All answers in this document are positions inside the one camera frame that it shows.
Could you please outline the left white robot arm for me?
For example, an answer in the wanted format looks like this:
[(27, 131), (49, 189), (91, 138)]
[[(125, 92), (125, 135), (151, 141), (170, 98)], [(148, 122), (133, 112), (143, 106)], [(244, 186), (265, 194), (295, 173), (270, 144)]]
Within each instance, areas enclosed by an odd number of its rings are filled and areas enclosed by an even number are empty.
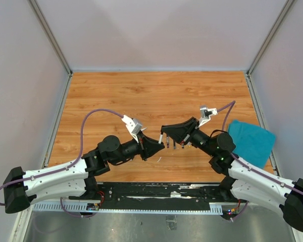
[(23, 211), (30, 205), (49, 199), (95, 199), (101, 195), (96, 176), (110, 171), (136, 155), (146, 161), (164, 149), (163, 142), (139, 134), (138, 139), (121, 143), (110, 135), (79, 161), (40, 170), (13, 168), (4, 181), (4, 207), (7, 214)]

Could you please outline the white pen black end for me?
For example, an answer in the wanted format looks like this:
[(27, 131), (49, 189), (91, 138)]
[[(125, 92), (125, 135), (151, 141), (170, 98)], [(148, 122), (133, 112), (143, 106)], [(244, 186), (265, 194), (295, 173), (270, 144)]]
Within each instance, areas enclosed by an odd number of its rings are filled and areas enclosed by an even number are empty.
[(159, 141), (158, 141), (159, 144), (162, 143), (162, 139), (163, 139), (163, 134), (160, 134)]

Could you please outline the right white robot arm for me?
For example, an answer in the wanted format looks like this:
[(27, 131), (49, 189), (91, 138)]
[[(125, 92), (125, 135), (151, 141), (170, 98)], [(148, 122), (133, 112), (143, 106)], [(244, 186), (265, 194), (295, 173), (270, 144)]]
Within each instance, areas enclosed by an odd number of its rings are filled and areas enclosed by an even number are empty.
[(180, 124), (162, 126), (161, 132), (178, 144), (191, 143), (210, 155), (212, 169), (225, 176), (218, 190), (223, 201), (236, 198), (258, 204), (303, 232), (303, 179), (293, 181), (266, 172), (233, 153), (236, 146), (226, 131), (214, 130), (207, 135), (199, 127), (199, 121), (192, 117)]

